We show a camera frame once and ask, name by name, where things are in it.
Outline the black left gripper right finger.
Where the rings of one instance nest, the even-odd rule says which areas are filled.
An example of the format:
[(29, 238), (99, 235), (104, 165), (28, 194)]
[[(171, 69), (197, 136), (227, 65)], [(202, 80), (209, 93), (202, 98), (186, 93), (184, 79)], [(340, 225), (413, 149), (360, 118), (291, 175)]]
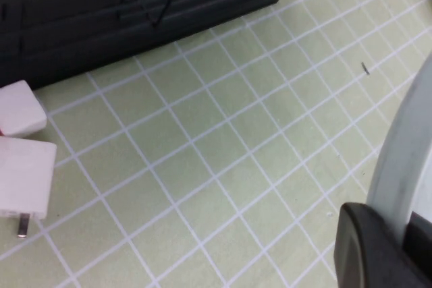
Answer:
[(406, 254), (418, 270), (407, 287), (431, 287), (431, 222), (415, 212), (406, 228)]

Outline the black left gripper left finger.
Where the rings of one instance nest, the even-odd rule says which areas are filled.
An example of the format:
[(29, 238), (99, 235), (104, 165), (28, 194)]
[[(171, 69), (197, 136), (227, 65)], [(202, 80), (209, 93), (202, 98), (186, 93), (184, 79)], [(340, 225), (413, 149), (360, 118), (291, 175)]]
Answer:
[(384, 220), (360, 203), (341, 206), (334, 249), (339, 287), (409, 287), (410, 268)]

